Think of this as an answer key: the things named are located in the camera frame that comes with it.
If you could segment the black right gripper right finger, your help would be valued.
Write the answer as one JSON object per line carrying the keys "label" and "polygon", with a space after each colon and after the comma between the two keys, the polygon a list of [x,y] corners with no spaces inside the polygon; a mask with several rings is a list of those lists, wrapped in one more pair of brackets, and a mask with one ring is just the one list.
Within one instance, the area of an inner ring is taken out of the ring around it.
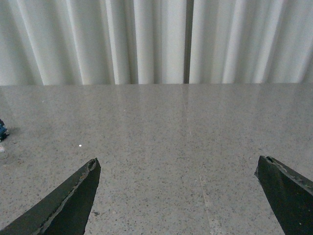
{"label": "black right gripper right finger", "polygon": [[255,171],[270,207],[286,235],[313,233],[313,182],[270,156]]}

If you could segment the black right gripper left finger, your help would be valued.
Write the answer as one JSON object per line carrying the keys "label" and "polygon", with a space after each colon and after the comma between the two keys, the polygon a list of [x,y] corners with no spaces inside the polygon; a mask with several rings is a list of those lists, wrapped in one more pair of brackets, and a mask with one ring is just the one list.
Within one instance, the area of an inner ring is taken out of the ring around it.
{"label": "black right gripper left finger", "polygon": [[3,228],[2,235],[83,235],[99,185],[91,159],[39,203]]}

